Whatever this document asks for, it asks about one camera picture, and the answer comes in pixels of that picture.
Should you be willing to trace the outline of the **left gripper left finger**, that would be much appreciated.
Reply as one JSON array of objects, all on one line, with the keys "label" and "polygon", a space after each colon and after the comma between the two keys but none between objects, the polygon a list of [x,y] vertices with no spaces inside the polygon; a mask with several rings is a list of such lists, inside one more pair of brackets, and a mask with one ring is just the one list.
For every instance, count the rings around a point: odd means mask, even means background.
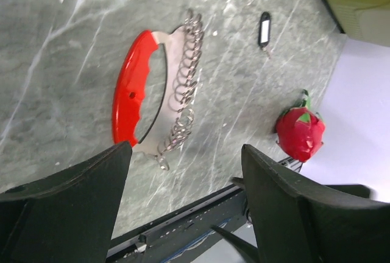
[{"label": "left gripper left finger", "polygon": [[132,147],[1,194],[1,262],[105,262]]}]

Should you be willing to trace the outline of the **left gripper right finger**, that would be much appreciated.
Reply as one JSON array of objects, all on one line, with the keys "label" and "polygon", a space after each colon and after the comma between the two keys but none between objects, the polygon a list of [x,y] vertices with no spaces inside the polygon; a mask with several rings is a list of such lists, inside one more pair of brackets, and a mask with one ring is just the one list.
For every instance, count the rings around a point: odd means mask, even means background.
[{"label": "left gripper right finger", "polygon": [[241,166],[261,262],[389,261],[389,204],[367,186],[319,184],[249,144]]}]

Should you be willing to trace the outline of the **black key tag with key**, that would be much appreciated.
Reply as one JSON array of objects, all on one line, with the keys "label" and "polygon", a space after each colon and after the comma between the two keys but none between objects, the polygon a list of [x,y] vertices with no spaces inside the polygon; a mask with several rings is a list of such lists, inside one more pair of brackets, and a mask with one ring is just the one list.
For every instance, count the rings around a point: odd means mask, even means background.
[{"label": "black key tag with key", "polygon": [[271,14],[269,12],[263,12],[260,16],[259,33],[258,33],[258,46],[260,49],[270,58],[270,53],[267,46],[270,42],[271,36]]}]

